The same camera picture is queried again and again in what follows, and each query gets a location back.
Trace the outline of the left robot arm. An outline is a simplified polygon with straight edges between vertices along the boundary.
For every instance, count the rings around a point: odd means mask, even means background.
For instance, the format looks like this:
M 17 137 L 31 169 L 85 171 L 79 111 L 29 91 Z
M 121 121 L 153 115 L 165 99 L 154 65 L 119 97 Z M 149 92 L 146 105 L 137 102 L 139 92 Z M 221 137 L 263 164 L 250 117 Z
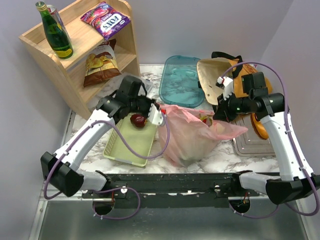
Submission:
M 99 100 L 87 122 L 65 145 L 41 156 L 45 190 L 52 185 L 67 197 L 80 190 L 92 190 L 101 198 L 110 194 L 106 176 L 97 171 L 80 171 L 79 167 L 98 140 L 130 113 L 138 113 L 156 126 L 164 123 L 156 100 L 139 94 L 144 88 L 141 79 L 125 76 L 117 90 Z

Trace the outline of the pink plastic grocery bag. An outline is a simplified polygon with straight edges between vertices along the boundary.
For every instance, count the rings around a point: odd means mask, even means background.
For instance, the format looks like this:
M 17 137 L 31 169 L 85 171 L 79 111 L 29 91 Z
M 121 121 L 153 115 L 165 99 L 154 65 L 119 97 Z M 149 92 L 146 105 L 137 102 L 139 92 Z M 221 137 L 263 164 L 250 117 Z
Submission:
M 189 166 L 205 157 L 220 141 L 248 131 L 247 127 L 214 120 L 212 110 L 162 104 L 169 126 L 169 143 L 164 158 L 174 165 Z

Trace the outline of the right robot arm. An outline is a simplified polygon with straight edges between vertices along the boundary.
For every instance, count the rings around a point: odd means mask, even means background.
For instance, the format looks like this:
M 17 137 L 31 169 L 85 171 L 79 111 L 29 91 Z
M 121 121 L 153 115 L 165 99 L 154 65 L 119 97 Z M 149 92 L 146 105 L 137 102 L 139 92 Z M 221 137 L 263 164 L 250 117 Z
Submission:
M 223 88 L 217 98 L 214 120 L 231 122 L 239 115 L 255 114 L 262 123 L 273 147 L 279 166 L 279 176 L 264 175 L 250 170 L 233 174 L 230 191 L 241 196 L 247 190 L 265 194 L 280 205 L 302 199 L 320 188 L 320 177 L 307 162 L 295 135 L 289 108 L 281 93 L 268 93 L 262 72 L 244 75 L 245 97 L 236 97 L 234 81 L 226 76 L 217 79 Z

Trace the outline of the orange tote bag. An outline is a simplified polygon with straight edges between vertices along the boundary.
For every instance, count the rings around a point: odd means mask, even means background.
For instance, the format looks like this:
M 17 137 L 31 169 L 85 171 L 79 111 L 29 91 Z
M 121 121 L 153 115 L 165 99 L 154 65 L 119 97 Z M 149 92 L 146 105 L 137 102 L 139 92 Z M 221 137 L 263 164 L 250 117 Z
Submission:
M 242 77 L 257 72 L 253 64 L 239 65 L 227 71 L 228 68 L 242 62 L 243 59 L 240 55 L 233 56 L 221 51 L 214 51 L 210 59 L 202 59 L 197 62 L 196 70 L 199 85 L 209 104 L 218 106 L 218 97 L 223 95 L 224 88 L 227 85 L 224 82 L 225 78 L 233 80 L 233 92 L 237 98 L 248 96 L 243 90 Z

